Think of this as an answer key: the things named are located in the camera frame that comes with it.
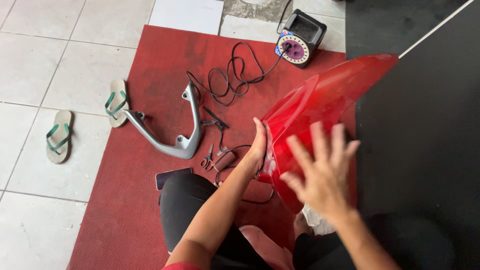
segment hand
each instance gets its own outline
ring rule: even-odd
[[[245,155],[243,160],[251,165],[254,173],[257,173],[262,168],[264,163],[267,139],[265,135],[265,127],[260,119],[254,117],[253,121],[257,127],[257,135],[252,143],[252,147],[250,147],[250,150],[248,150],[248,153]]]
[[[345,147],[343,130],[342,124],[333,126],[332,150],[329,153],[322,123],[310,125],[315,160],[297,136],[288,137],[288,147],[303,170],[305,181],[291,172],[280,176],[297,194],[299,201],[309,204],[333,225],[350,210],[345,198],[345,179],[350,158],[360,145],[360,141],[352,141]]]

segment smartphone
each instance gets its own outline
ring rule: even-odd
[[[163,185],[165,184],[168,178],[170,178],[175,174],[182,174],[182,173],[193,173],[193,171],[191,168],[184,168],[184,169],[173,170],[169,172],[157,173],[155,175],[156,189],[162,190]]]

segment red shirt sleeve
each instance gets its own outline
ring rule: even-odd
[[[167,265],[163,270],[201,270],[198,266],[189,262],[176,262]]]

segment scissors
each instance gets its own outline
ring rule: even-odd
[[[206,156],[201,162],[200,167],[204,168],[205,171],[209,171],[213,168],[212,164],[212,150],[213,144],[210,146],[210,150],[208,151],[208,156]]]

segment black mat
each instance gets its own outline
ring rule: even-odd
[[[480,0],[401,58],[357,102],[358,206],[416,213],[480,266]]]
[[[467,0],[351,0],[347,2],[347,59],[401,54]]]

